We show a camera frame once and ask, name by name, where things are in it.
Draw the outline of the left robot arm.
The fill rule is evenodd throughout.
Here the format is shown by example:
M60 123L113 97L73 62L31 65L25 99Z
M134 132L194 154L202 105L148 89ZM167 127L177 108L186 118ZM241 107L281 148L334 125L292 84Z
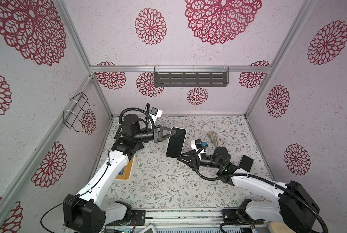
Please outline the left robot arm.
M135 153L144 147L144 143L165 141L177 135L175 129L156 126L155 120L143 110L139 111L146 118L122 112L119 117L119 128L115 143L108 152L107 160L91 180L76 194L69 194L63 201L64 225L78 233L99 233L103 227L115 221L129 223L132 209L129 204L115 202L102 210L101 204L108 188L125 168Z

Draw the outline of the black phone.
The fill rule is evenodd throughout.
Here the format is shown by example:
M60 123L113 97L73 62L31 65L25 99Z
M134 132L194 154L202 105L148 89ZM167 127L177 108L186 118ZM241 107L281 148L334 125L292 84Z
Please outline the black phone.
M254 160L246 155L243 155L238 166L246 172L250 172Z

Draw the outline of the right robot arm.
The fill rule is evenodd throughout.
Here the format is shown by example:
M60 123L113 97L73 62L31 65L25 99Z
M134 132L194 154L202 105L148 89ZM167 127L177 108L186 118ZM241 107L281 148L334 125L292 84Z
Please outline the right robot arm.
M192 168L202 179L222 181L257 193L269 203L244 200L237 209L223 211L224 226L258 225L265 221L280 222L295 233L313 233L318 222L324 233L328 227L319 215L320 209L301 184L295 181L271 181L249 172L253 159L243 156L238 166L231 163L225 147L217 147L212 155L205 153L206 145L185 152L177 160Z

